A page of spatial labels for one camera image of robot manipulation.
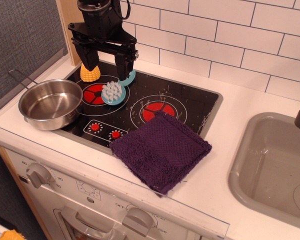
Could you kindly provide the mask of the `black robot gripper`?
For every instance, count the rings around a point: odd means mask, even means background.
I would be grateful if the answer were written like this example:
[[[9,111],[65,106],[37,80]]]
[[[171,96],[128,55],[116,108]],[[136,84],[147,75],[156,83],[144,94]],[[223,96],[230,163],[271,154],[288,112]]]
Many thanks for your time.
[[[126,16],[122,16],[118,0],[78,0],[84,22],[70,23],[75,50],[88,71],[99,64],[98,51],[115,55],[115,65],[120,81],[126,80],[138,58],[137,39],[123,29],[123,20],[130,16],[127,1]]]

